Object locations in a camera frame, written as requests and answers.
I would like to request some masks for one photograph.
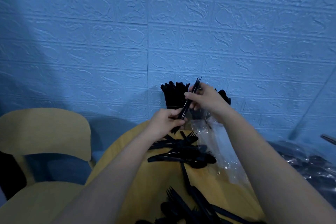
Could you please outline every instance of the yellow table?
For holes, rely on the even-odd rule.
[[[146,127],[147,123],[147,121],[143,122],[124,133],[105,151],[102,158],[92,170],[86,181],[86,185]],[[182,139],[179,132],[173,137]],[[122,205],[117,223],[134,224],[139,219],[154,222],[155,218],[163,217],[160,205],[166,201],[166,190],[170,186],[180,194],[191,209],[195,206],[193,199],[187,194],[184,187],[179,163],[147,162],[149,157],[167,151],[168,149],[150,150],[145,154],[139,171]],[[221,172],[220,175],[217,175],[218,170],[216,170],[216,165],[210,164],[202,169],[193,169],[187,164],[185,167],[190,183],[195,185],[211,204],[220,206],[247,220],[256,221],[264,219],[263,211],[256,201],[254,194],[247,189],[230,184],[225,173]]]

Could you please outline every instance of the chair backrest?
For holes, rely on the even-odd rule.
[[[0,117],[0,151],[12,155],[62,153],[91,159],[91,130],[80,114],[33,108]]]

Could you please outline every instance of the foam brick wallpaper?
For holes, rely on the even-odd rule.
[[[60,107],[93,155],[202,75],[269,140],[336,146],[336,0],[0,0],[0,108]]]

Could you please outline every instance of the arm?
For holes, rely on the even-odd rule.
[[[333,207],[212,87],[201,88],[186,98],[224,125],[268,223],[335,223]]]
[[[184,124],[183,120],[170,118],[180,111],[161,109],[156,112],[144,131],[65,207],[53,224],[114,223],[145,152],[172,128]]]

